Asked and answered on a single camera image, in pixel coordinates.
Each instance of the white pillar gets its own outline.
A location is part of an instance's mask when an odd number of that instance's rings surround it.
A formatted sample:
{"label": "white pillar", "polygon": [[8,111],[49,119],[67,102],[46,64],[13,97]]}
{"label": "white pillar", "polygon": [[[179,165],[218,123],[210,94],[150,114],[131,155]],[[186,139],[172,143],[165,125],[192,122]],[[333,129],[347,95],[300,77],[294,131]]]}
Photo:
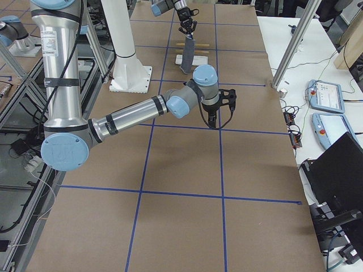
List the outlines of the white pillar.
{"label": "white pillar", "polygon": [[126,0],[101,0],[117,54],[110,91],[147,92],[151,66],[143,66],[135,53]]}

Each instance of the white cable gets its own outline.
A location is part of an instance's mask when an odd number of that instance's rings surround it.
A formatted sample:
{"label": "white cable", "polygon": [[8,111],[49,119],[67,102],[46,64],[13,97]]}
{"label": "white cable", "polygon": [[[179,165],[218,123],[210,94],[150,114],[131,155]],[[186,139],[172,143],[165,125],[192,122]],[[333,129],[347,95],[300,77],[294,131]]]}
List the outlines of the white cable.
{"label": "white cable", "polygon": [[33,230],[32,230],[32,232],[31,232],[31,234],[30,234],[29,241],[28,241],[26,244],[9,245],[9,246],[8,246],[9,248],[19,247],[19,246],[21,246],[21,245],[28,245],[29,243],[31,243],[32,238],[33,238],[33,233],[34,233],[35,225],[37,225],[37,223],[39,222],[39,220],[40,220],[40,219],[45,219],[45,220],[47,219],[47,218],[43,218],[43,216],[44,216],[44,215],[46,215],[48,212],[50,212],[50,211],[51,211],[51,209],[53,208],[54,202],[55,202],[55,200],[56,200],[56,194],[54,193],[54,191],[53,191],[52,187],[50,187],[50,186],[49,186],[49,184],[48,184],[48,183],[46,183],[46,182],[45,182],[44,180],[42,180],[41,178],[39,178],[39,177],[35,176],[32,172],[29,172],[29,173],[30,173],[30,175],[32,175],[34,178],[36,178],[37,180],[41,181],[43,184],[45,184],[46,186],[48,186],[48,187],[49,187],[49,190],[50,190],[50,191],[52,192],[52,194],[53,194],[54,201],[53,201],[53,204],[50,206],[50,208],[49,208],[49,209],[48,209],[45,213],[43,213],[42,215],[40,215],[40,216],[39,216],[39,218],[37,219],[37,221],[35,221],[35,224],[34,224]]}

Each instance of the blue tape line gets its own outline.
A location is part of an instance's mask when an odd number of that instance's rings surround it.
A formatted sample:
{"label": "blue tape line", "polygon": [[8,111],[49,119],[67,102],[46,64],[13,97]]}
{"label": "blue tape line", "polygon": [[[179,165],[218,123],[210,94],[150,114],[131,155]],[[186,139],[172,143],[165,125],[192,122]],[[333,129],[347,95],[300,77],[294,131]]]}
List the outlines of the blue tape line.
{"label": "blue tape line", "polygon": [[[172,29],[172,24],[170,24],[170,30],[169,30],[169,37],[168,37],[167,46],[169,46],[169,43],[170,43],[171,29]],[[164,58],[164,64],[163,64],[163,70],[162,70],[161,78],[163,78],[163,76],[164,76],[166,59],[167,59],[167,53],[168,53],[168,49],[166,49],[166,52],[165,52],[165,58]],[[160,94],[160,92],[161,92],[161,84],[159,86],[159,92],[158,92],[158,94]],[[149,145],[147,146],[145,165],[144,165],[143,173],[142,173],[142,180],[141,180],[141,185],[140,185],[140,193],[138,195],[138,200],[137,200],[137,206],[136,206],[134,224],[133,224],[133,227],[132,227],[132,234],[131,234],[131,238],[130,238],[129,251],[128,251],[127,261],[126,261],[126,265],[125,265],[125,272],[128,272],[129,265],[130,265],[130,258],[131,258],[132,246],[133,246],[133,241],[134,241],[134,236],[135,236],[135,230],[136,230],[136,224],[137,224],[137,218],[138,218],[138,211],[139,211],[140,203],[141,203],[142,189],[143,189],[143,184],[145,182],[147,163],[149,161],[149,155],[150,155],[150,149],[151,149],[151,142],[153,140],[154,124],[155,124],[155,119],[153,119],[153,124],[151,126],[151,132],[150,132],[150,138],[149,138]]]}
{"label": "blue tape line", "polygon": [[[151,81],[160,81],[160,82],[176,82],[176,83],[184,83],[185,80],[164,80],[164,79],[152,79]],[[236,86],[254,86],[254,87],[266,87],[266,84],[248,84],[248,83],[218,83],[219,85],[236,85]]]}
{"label": "blue tape line", "polygon": [[7,8],[10,7],[14,2],[15,2],[15,0],[12,0],[9,5],[7,5],[2,11],[0,11],[0,13],[2,13],[5,10],[7,10]]}
{"label": "blue tape line", "polygon": [[222,24],[222,23],[216,23],[216,25],[218,25],[218,26],[243,26],[243,27],[259,27],[259,25],[258,24]]}
{"label": "blue tape line", "polygon": [[137,223],[137,217],[138,217],[138,210],[140,208],[140,202],[141,202],[141,193],[138,194],[135,218],[134,218],[134,223],[133,223],[133,226],[132,226],[132,233],[131,233],[130,244],[129,244],[129,251],[128,251],[128,254],[127,254],[127,261],[126,261],[126,265],[125,265],[125,272],[128,271],[129,265],[130,265],[130,257],[131,257],[132,245],[133,245],[133,242],[134,242],[135,229],[136,229],[136,223]]}
{"label": "blue tape line", "polygon": [[116,192],[126,192],[126,193],[139,193],[139,190],[132,189],[121,189],[121,188],[104,188],[104,187],[93,187],[93,186],[78,186],[78,185],[60,185],[62,188],[70,189],[86,189],[86,190],[99,190],[99,191],[116,191]]}
{"label": "blue tape line", "polygon": [[174,129],[199,129],[199,130],[211,130],[214,131],[213,129],[210,129],[208,127],[197,127],[197,126],[173,126],[173,125],[155,125],[158,128],[174,128]]}
{"label": "blue tape line", "polygon": [[255,86],[266,87],[266,84],[246,84],[246,83],[219,83],[220,85],[236,85],[236,86]]}
{"label": "blue tape line", "polygon": [[[208,127],[197,127],[197,126],[175,126],[175,125],[158,125],[158,124],[139,124],[140,126],[156,126],[158,128],[171,128],[171,129],[199,129],[199,130],[211,130]],[[258,134],[277,134],[277,135],[289,135],[287,132],[274,132],[274,131],[258,131],[258,130],[242,130],[242,129],[221,129],[221,131],[230,131],[230,132],[241,132],[241,133],[258,133]]]}
{"label": "blue tape line", "polygon": [[38,28],[36,27],[31,33],[30,35],[33,35],[33,33],[37,30]]}
{"label": "blue tape line", "polygon": [[167,48],[167,46],[156,46],[156,45],[135,45],[135,47]]}
{"label": "blue tape line", "polygon": [[257,131],[257,130],[239,130],[239,129],[222,129],[223,131],[231,132],[245,132],[245,133],[262,133],[262,134],[277,134],[277,135],[289,135],[287,132],[273,132],[273,131]]}
{"label": "blue tape line", "polygon": [[[217,10],[214,5],[214,22],[217,22]],[[214,31],[216,35],[216,69],[218,75],[218,41],[217,41],[217,25],[214,25]],[[221,111],[218,111],[218,125],[221,126]],[[223,173],[223,150],[222,150],[222,131],[219,130],[219,141],[220,141],[220,168],[221,168],[221,193],[222,193],[222,226],[223,226],[223,257],[225,262],[225,272],[228,272],[228,258],[227,258],[227,230],[226,230],[226,209],[225,209],[225,185],[224,185],[224,173]]]}
{"label": "blue tape line", "polygon": [[[177,46],[156,46],[156,45],[135,45],[135,47],[183,49],[183,47],[177,47]],[[208,50],[217,51],[217,49],[214,49],[214,48],[208,48]],[[218,51],[226,51],[226,52],[246,52],[246,53],[266,53],[266,51],[258,51],[258,50],[238,50],[238,49],[218,49]]]}
{"label": "blue tape line", "polygon": [[171,21],[134,20],[134,19],[130,19],[130,22],[172,23]]}
{"label": "blue tape line", "polygon": [[150,149],[151,149],[151,141],[153,140],[153,131],[154,131],[154,127],[152,126],[151,127],[151,132],[150,132],[150,137],[149,137],[149,145],[147,146],[145,164],[144,164],[143,172],[142,172],[140,191],[139,191],[138,199],[137,199],[136,212],[135,212],[134,223],[133,223],[131,237],[130,237],[130,244],[129,244],[129,250],[128,250],[128,255],[127,255],[127,261],[126,261],[126,265],[125,265],[125,272],[128,271],[129,265],[130,265],[130,258],[131,258],[132,246],[133,246],[133,242],[134,242],[134,236],[135,236],[135,230],[136,230],[136,224],[137,224],[137,218],[138,218],[138,211],[140,209],[140,203],[141,203],[142,188],[143,188],[143,184],[144,184],[145,176],[146,176],[147,163],[148,163],[148,160],[149,160]]}
{"label": "blue tape line", "polygon": [[289,204],[302,205],[302,202],[301,201],[282,200],[282,199],[250,198],[250,197],[224,197],[224,199],[230,199],[230,200],[245,200],[245,201],[258,201],[258,202],[274,202],[274,203],[289,203]]}
{"label": "blue tape line", "polygon": [[0,10],[2,10],[2,11],[17,11],[17,12],[19,12],[19,11],[28,11],[28,10],[8,10],[7,8],[2,8],[2,9],[0,9]]}
{"label": "blue tape line", "polygon": [[226,195],[217,196],[217,195],[213,195],[213,194],[174,193],[174,192],[133,190],[133,189],[122,189],[122,188],[80,186],[80,185],[60,185],[60,187],[68,188],[68,189],[81,189],[81,190],[99,190],[99,191],[112,191],[112,192],[125,192],[125,193],[160,194],[160,195],[177,196],[177,197],[199,197],[199,198],[229,199],[229,200],[238,200],[238,201],[273,202],[273,203],[288,203],[288,204],[298,204],[298,205],[302,204],[301,201],[295,201],[295,200],[251,198],[251,197],[229,197]]}
{"label": "blue tape line", "polygon": [[3,64],[3,66],[1,66],[0,71],[5,67],[5,65],[6,64]]}
{"label": "blue tape line", "polygon": [[[130,20],[131,22],[152,22],[152,23],[174,23],[174,24],[178,24],[179,22],[171,22],[171,21],[153,21],[153,20]],[[257,24],[219,24],[219,23],[199,23],[198,24],[209,24],[209,25],[218,25],[218,26],[242,26],[242,27],[258,27],[259,25]]]}
{"label": "blue tape line", "polygon": [[222,199],[220,195],[210,195],[210,194],[188,194],[188,193],[173,193],[173,192],[158,192],[158,191],[142,191],[144,194],[160,194],[164,196],[178,196],[178,197],[202,197],[202,198],[217,198]]}

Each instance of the wooden stick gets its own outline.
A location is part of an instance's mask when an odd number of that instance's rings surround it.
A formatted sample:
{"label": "wooden stick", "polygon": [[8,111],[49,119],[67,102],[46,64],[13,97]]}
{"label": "wooden stick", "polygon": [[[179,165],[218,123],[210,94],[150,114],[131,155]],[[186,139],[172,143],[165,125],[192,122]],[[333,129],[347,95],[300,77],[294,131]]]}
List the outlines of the wooden stick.
{"label": "wooden stick", "polygon": [[[184,46],[185,45],[185,43],[183,43],[183,42],[177,42],[176,43],[176,46]],[[209,44],[195,44],[195,46],[196,47],[210,47],[210,45]]]}
{"label": "wooden stick", "polygon": [[[175,49],[175,51],[177,53],[182,53],[183,52],[182,49]],[[209,54],[209,51],[205,51],[205,50],[195,50],[194,53],[196,53],[196,54]]]}

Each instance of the blue tape grid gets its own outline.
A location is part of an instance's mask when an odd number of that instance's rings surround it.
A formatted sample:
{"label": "blue tape grid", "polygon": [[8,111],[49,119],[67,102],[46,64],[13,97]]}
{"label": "blue tape grid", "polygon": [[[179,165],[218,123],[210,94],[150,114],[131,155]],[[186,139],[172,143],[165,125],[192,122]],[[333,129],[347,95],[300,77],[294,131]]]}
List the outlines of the blue tape grid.
{"label": "blue tape grid", "polygon": [[[216,37],[216,68],[217,68],[217,75],[218,75],[218,41],[217,41],[217,11],[216,6],[214,5],[214,31]],[[218,111],[218,126],[220,127],[222,114],[221,111]],[[222,226],[223,226],[223,255],[225,261],[225,272],[228,272],[228,257],[227,257],[227,229],[226,229],[226,207],[225,207],[225,182],[224,182],[224,174],[223,174],[223,146],[222,146],[222,131],[219,130],[219,140],[220,140],[220,167],[221,167],[221,192],[222,192]]]}
{"label": "blue tape grid", "polygon": [[[168,36],[168,44],[167,44],[167,46],[169,46],[169,43],[170,43],[171,30],[172,30],[172,23],[170,24],[170,30],[169,30],[169,36]],[[168,54],[168,48],[166,48],[166,51],[165,51],[165,57],[164,57],[163,70],[162,70],[161,78],[163,78],[163,76],[164,76],[167,54]],[[161,84],[159,85],[158,94],[160,94],[160,92],[161,92]],[[139,211],[140,203],[141,203],[141,196],[142,196],[142,193],[143,193],[143,184],[144,184],[145,176],[146,176],[147,163],[148,163],[150,149],[151,149],[151,141],[153,140],[154,126],[155,126],[155,119],[153,119],[153,123],[151,125],[151,132],[150,132],[149,144],[147,146],[145,165],[144,165],[143,173],[142,173],[142,180],[141,180],[141,185],[140,185],[140,192],[139,192],[138,200],[137,200],[135,218],[134,218],[134,223],[133,223],[132,233],[131,233],[131,238],[130,238],[129,252],[128,252],[127,261],[126,261],[126,265],[125,265],[125,272],[128,272],[129,265],[130,265],[130,257],[131,257],[131,252],[132,252],[132,245],[133,245],[133,240],[134,240],[134,236],[135,236],[135,230],[136,230],[137,218],[138,218],[138,211]]]}
{"label": "blue tape grid", "polygon": [[[0,14],[2,11],[6,10],[12,3],[14,3],[15,0],[13,0],[7,7],[5,7],[4,9],[0,10]],[[24,13],[20,16],[20,18],[25,15],[25,13],[29,11],[26,10],[24,11]],[[131,21],[139,21],[139,22],[154,22],[152,20],[131,20]],[[216,6],[214,5],[214,21],[216,22]],[[171,47],[169,46],[170,44],[170,36],[171,36],[171,30],[172,30],[172,23],[173,22],[169,22],[169,21],[159,21],[159,22],[164,22],[164,23],[171,23],[170,26],[170,31],[169,31],[169,36],[168,36],[168,44],[166,47],[164,46],[143,46],[143,45],[136,45],[136,47],[147,47],[147,48],[166,48],[166,54],[164,57],[164,63],[163,63],[163,70],[162,70],[162,76],[161,78],[163,78],[163,74],[165,71],[165,65],[166,65],[166,59],[167,59],[167,53],[169,49],[177,49],[177,47]],[[232,26],[246,26],[246,27],[258,27],[258,25],[248,25],[248,24],[218,24],[218,23],[199,23],[199,24],[210,24],[210,25],[214,25],[214,29],[215,29],[215,33],[216,33],[216,49],[209,49],[209,50],[215,50],[216,51],[216,55],[217,55],[217,74],[218,74],[218,48],[217,48],[217,25],[232,25]],[[254,52],[254,53],[265,53],[265,51],[254,51],[254,50],[219,50],[219,51],[231,51],[231,52]],[[160,94],[161,92],[161,86],[162,86],[162,82],[177,82],[177,83],[182,83],[183,81],[178,81],[178,80],[155,80],[153,79],[152,81],[159,81],[160,82],[160,86],[159,86],[159,91],[158,94]],[[218,83],[220,85],[236,85],[236,86],[258,86],[258,87],[265,87],[265,84],[234,84],[234,83]],[[141,180],[141,185],[140,185],[140,189],[139,190],[131,190],[131,189],[118,189],[118,188],[100,188],[100,187],[89,187],[89,186],[74,186],[74,185],[61,185],[61,187],[63,188],[72,188],[72,189],[88,189],[88,190],[106,190],[106,191],[117,191],[117,192],[128,192],[128,193],[138,193],[138,201],[137,201],[137,207],[136,207],[136,212],[135,212],[135,217],[134,217],[134,222],[133,222],[133,228],[132,228],[132,234],[130,237],[130,244],[129,244],[129,250],[128,250],[128,257],[127,257],[127,261],[126,261],[126,265],[125,265],[125,272],[128,272],[129,269],[129,264],[130,264],[130,257],[132,254],[132,246],[133,246],[133,240],[134,240],[134,236],[135,236],[135,231],[136,231],[136,226],[137,226],[137,219],[138,219],[138,212],[140,209],[140,204],[141,204],[141,197],[142,194],[157,194],[157,195],[168,195],[168,196],[182,196],[182,197],[199,197],[199,198],[216,198],[216,199],[221,199],[222,202],[222,225],[223,225],[223,252],[224,252],[224,262],[225,262],[225,272],[228,271],[228,261],[227,261],[227,242],[226,242],[226,213],[225,213],[225,199],[231,199],[231,200],[237,200],[237,201],[260,201],[260,202],[275,202],[275,203],[292,203],[292,204],[296,204],[296,205],[301,205],[302,202],[301,201],[292,201],[292,200],[281,200],[281,199],[263,199],[263,198],[247,198],[247,197],[231,197],[231,196],[226,196],[225,192],[224,192],[224,174],[223,174],[223,147],[222,147],[222,131],[234,131],[234,132],[244,132],[244,133],[262,133],[262,134],[280,134],[280,135],[288,135],[288,133],[278,133],[278,132],[271,132],[271,131],[250,131],[250,130],[237,130],[237,129],[222,129],[219,131],[219,142],[220,142],[220,170],[221,170],[221,195],[206,195],[206,194],[188,194],[188,193],[173,193],[173,192],[158,192],[158,191],[147,191],[147,190],[143,190],[143,185],[144,185],[144,181],[145,181],[145,176],[146,176],[146,170],[147,170],[147,163],[148,163],[148,159],[149,159],[149,154],[150,154],[150,149],[151,149],[151,142],[153,139],[153,132],[154,132],[154,128],[155,127],[160,127],[160,128],[180,128],[180,129],[199,129],[199,130],[209,130],[206,127],[190,127],[190,126],[171,126],[171,125],[156,125],[155,124],[155,119],[153,120],[152,124],[141,124],[142,126],[151,126],[151,131],[150,131],[150,136],[149,136],[149,144],[147,147],[147,152],[146,152],[146,158],[145,158],[145,165],[143,168],[143,174],[142,174],[142,180]],[[219,126],[221,125],[221,113],[219,112]]]}
{"label": "blue tape grid", "polygon": [[110,192],[124,192],[124,193],[137,193],[137,194],[158,194],[164,196],[179,196],[179,197],[197,197],[197,198],[216,198],[216,199],[230,199],[237,201],[256,201],[256,202],[273,202],[273,203],[288,203],[295,205],[302,205],[301,201],[284,200],[284,199],[270,199],[270,198],[254,198],[254,197],[232,197],[213,194],[189,194],[189,193],[175,193],[175,192],[160,192],[149,190],[133,190],[123,188],[108,188],[108,187],[94,187],[94,186],[80,186],[80,185],[60,185],[62,188],[68,189],[82,189],[82,190],[97,190],[97,191],[110,191]]}

